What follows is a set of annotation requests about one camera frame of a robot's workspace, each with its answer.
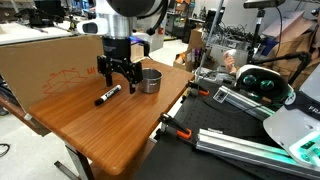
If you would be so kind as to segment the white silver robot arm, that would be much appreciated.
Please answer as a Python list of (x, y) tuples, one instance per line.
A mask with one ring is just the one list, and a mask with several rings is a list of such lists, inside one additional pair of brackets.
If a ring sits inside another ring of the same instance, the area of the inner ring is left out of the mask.
[(160, 14), (156, 24), (147, 30), (153, 35), (164, 19), (169, 0), (96, 0), (96, 20), (103, 20), (103, 55), (97, 57), (98, 72), (106, 85), (113, 84), (112, 73), (122, 74), (129, 82), (130, 93), (142, 81), (142, 64), (131, 61), (132, 19), (144, 19)]

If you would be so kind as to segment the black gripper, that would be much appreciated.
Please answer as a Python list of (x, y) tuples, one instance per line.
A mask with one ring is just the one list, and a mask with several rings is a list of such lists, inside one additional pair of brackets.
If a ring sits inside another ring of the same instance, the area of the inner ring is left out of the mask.
[(130, 94), (135, 93), (136, 84), (142, 81), (142, 64), (131, 61), (129, 38), (102, 37), (103, 55), (97, 57), (98, 72), (106, 79), (107, 87), (113, 85), (112, 73), (122, 74), (129, 82)]

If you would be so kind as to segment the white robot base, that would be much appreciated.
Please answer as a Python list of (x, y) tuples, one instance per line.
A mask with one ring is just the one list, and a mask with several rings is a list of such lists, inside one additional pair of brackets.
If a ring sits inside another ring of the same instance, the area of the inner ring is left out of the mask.
[(296, 162), (320, 168), (320, 65), (263, 126)]

